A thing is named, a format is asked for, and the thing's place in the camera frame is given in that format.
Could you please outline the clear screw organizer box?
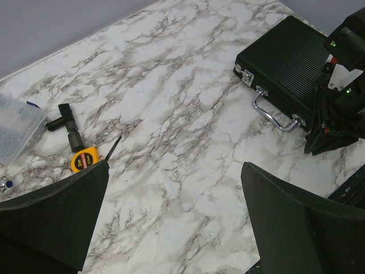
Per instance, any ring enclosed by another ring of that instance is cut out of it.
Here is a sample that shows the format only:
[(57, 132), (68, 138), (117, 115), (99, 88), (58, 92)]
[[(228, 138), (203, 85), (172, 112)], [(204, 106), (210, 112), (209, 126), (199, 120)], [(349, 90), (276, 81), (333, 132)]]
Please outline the clear screw organizer box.
[(46, 113), (35, 106), (1, 95), (1, 164), (15, 162), (46, 132)]

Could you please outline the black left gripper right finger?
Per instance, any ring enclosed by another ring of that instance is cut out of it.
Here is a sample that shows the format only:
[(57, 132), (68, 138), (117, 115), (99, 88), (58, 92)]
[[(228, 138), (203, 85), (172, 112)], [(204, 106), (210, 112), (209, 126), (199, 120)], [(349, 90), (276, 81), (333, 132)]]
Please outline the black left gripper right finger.
[(250, 273), (363, 273), (364, 169), (329, 197), (244, 163), (242, 188), (260, 260)]

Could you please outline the white plastic faucet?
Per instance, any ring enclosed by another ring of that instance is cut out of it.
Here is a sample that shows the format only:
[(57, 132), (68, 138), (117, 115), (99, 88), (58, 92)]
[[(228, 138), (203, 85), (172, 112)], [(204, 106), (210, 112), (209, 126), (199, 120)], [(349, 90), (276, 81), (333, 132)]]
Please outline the white plastic faucet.
[(13, 191), (14, 182), (5, 176), (0, 177), (0, 193), (1, 195), (9, 194)]

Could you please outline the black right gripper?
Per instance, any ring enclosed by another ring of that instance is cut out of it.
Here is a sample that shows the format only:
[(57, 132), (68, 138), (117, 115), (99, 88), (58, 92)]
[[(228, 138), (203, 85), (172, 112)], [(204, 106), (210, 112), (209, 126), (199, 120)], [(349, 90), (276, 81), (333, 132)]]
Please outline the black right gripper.
[(364, 138), (364, 92), (348, 87), (342, 91), (318, 86), (305, 154), (319, 155), (349, 146)]

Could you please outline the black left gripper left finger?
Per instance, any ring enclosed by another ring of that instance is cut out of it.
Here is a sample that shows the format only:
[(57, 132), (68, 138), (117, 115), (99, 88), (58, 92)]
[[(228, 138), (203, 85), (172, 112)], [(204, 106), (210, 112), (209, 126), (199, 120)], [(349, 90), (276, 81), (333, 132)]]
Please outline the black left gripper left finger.
[(102, 160), (1, 202), (1, 273), (82, 271), (109, 180)]

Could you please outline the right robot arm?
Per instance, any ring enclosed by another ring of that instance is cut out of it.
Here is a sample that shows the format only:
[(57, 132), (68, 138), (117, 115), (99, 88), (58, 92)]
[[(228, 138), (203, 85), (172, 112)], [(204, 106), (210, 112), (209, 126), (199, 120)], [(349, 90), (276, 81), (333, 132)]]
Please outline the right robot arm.
[[(364, 138), (364, 9), (349, 15), (326, 39), (330, 60), (315, 85), (311, 130), (304, 152), (318, 155)], [(362, 73), (338, 87), (338, 68)]]

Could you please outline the black T-shaped pipe fitting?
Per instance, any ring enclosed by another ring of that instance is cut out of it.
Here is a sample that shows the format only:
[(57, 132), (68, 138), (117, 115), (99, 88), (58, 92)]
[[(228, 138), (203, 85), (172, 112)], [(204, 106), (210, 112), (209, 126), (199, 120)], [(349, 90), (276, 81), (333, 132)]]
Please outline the black T-shaped pipe fitting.
[(85, 149), (82, 137), (78, 131), (75, 117), (72, 109), (68, 103), (58, 105), (61, 117), (55, 119), (46, 124), (49, 131), (56, 131), (62, 127), (65, 127), (68, 132), (68, 141), (71, 147), (71, 151), (77, 153)]

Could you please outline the yellow tape measure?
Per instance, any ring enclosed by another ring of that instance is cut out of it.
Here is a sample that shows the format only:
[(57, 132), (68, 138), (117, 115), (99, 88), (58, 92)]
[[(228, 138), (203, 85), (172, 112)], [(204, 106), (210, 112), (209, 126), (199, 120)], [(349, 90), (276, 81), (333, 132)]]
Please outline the yellow tape measure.
[(101, 161), (98, 148), (95, 146), (84, 148), (77, 152), (71, 160), (71, 169), (78, 173), (89, 166)]

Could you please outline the black poker case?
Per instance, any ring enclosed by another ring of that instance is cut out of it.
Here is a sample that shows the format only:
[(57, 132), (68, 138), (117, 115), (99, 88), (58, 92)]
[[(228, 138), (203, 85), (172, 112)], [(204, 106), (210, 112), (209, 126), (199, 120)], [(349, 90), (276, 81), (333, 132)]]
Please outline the black poker case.
[(301, 127), (312, 124), (315, 86), (330, 56), (326, 37), (293, 16), (274, 26), (236, 56), (234, 73)]

